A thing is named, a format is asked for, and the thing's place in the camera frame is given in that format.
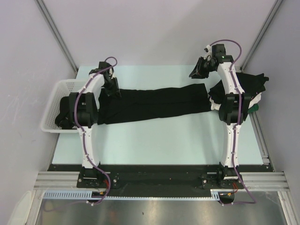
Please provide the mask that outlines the white plastic laundry basket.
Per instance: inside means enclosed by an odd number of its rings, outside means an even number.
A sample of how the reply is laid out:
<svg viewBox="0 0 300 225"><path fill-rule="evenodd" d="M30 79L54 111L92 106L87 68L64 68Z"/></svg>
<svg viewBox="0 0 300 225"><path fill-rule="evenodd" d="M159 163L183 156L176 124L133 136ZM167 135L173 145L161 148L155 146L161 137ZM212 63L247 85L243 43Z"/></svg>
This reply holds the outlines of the white plastic laundry basket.
<svg viewBox="0 0 300 225"><path fill-rule="evenodd" d="M86 83L80 79L66 79L57 82L50 94L40 128L43 132L49 133L78 133L77 129L61 129L55 124L55 119L60 113L60 100L69 96L71 92L78 92Z"/></svg>

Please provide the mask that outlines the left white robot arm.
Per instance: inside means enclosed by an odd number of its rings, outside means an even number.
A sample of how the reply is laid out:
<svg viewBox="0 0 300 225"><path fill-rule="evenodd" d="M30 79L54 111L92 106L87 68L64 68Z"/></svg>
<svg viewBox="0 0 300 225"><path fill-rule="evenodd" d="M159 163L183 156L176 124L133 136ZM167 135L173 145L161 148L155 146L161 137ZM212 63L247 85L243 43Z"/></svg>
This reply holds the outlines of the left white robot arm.
<svg viewBox="0 0 300 225"><path fill-rule="evenodd" d="M106 96L121 98L114 67L108 62L111 57L99 62L98 67L89 72L88 81L77 91L69 94L69 117L75 124L80 136L83 151L82 177L97 188L103 184L106 173L98 166L100 159L97 154L96 131L98 125L98 111L100 109L99 96L104 92Z"/></svg>

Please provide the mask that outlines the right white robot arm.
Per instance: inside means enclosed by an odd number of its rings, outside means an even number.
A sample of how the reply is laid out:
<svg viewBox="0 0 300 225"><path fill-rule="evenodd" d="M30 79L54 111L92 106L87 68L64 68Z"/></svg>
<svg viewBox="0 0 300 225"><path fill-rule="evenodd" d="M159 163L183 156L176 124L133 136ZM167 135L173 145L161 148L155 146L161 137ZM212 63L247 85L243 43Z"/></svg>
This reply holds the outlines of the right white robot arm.
<svg viewBox="0 0 300 225"><path fill-rule="evenodd" d="M251 95L245 93L240 85L234 68L235 60L226 53L224 44L215 42L204 50L206 55L198 59L189 77L205 79L210 72L217 72L221 78L225 97L218 116L225 125L225 149L217 170L216 182L221 188L227 188L233 180L242 182L238 172L238 139L241 125L248 116Z"/></svg>

